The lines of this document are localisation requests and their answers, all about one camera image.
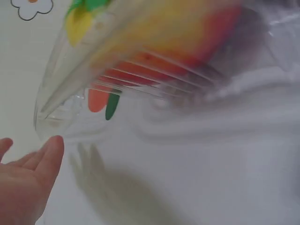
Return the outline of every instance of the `transparent plastic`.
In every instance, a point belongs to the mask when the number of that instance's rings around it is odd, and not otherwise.
[[[43,133],[38,124],[53,118],[71,124],[83,88],[201,102],[261,68],[277,67],[283,75],[264,77],[260,85],[293,83],[299,38],[296,0],[114,0],[77,45],[60,32],[37,96],[36,130]]]

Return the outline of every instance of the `colorful toy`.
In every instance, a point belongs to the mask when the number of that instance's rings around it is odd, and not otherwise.
[[[107,0],[73,1],[66,15],[65,23],[67,36],[71,45],[75,46],[82,40],[93,23],[93,17],[102,13],[108,3]],[[175,6],[178,4],[178,7],[181,7],[182,2],[174,1],[174,4]],[[201,66],[201,64],[211,58],[215,50],[226,39],[239,12],[239,7],[229,7],[213,14],[208,14],[199,21],[191,21],[180,36],[170,38],[167,44],[166,42],[162,42],[161,44],[156,43],[155,45],[146,46],[147,50],[162,56],[162,58],[147,52],[137,52],[127,61],[120,62],[114,69],[107,69],[105,71],[106,76],[99,74],[99,81],[124,86],[135,86],[134,83],[154,85],[157,83],[156,81],[168,81],[172,79],[166,73],[185,76],[186,70],[183,67],[165,60],[165,58],[190,68]],[[163,15],[161,14],[158,14],[157,18],[154,17],[154,20],[157,21],[163,21],[163,19]],[[132,39],[138,39],[146,35],[147,32],[151,31],[152,27],[153,24],[134,30]],[[102,64],[98,65],[97,62],[93,62],[91,66],[96,71],[97,67],[102,66]],[[149,79],[145,79],[143,76],[136,76],[136,74],[146,75]],[[105,102],[108,103],[107,109],[109,108],[110,112],[113,111],[112,109],[116,109],[119,98],[116,98],[114,94],[113,96],[109,96],[107,94],[109,89],[106,88],[106,92],[89,90],[89,109],[92,112],[101,111],[106,105]],[[110,99],[114,99],[112,107],[110,107]]]

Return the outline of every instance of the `green plastic piece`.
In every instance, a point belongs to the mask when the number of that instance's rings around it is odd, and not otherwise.
[[[73,0],[72,3],[71,3],[71,5],[70,5],[70,7],[69,7],[69,9],[68,9],[68,11],[67,11],[66,16],[69,15],[69,13],[73,9],[78,8],[78,7],[82,6],[82,5],[84,5],[84,3],[85,3],[85,0]]]
[[[106,105],[106,111],[105,111],[105,119],[106,120],[110,120],[113,117],[114,112],[117,109],[119,99],[120,99],[119,94],[111,93],[109,95],[107,105]]]
[[[105,6],[109,0],[85,0],[86,9],[91,12],[101,6]]]
[[[107,3],[109,3],[110,0],[73,0],[72,4],[70,5],[68,11],[67,11],[67,15],[69,15],[69,13],[75,9],[78,8],[80,6],[85,6],[86,10],[88,12],[92,12],[97,8],[100,8],[102,6],[105,6]]]

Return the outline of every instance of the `orange shape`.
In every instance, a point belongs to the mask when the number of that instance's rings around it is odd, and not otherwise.
[[[110,88],[107,87],[102,87],[102,90],[110,91]],[[109,93],[99,91],[99,90],[89,90],[89,95],[88,95],[88,106],[89,110],[93,113],[97,113],[101,111],[107,104],[109,97]]]

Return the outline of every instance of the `white surface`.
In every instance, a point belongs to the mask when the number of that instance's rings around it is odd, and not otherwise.
[[[37,14],[28,22],[10,1],[0,2],[0,134],[15,142],[5,160],[40,146],[33,128],[34,104],[66,2],[56,2],[49,14]]]
[[[51,13],[25,22],[9,1],[0,3],[0,135],[15,140],[6,160],[40,145],[32,126],[36,92],[65,9],[56,1]],[[178,117],[153,111],[149,101],[122,98],[122,110],[109,123],[101,114],[99,124],[92,119],[99,126],[94,135],[72,133],[80,122],[70,130],[39,223],[298,225],[297,89],[245,95]],[[182,137],[181,119],[194,135]],[[74,173],[70,158],[79,161],[79,136],[96,144],[105,169],[100,159],[82,154],[83,166]]]

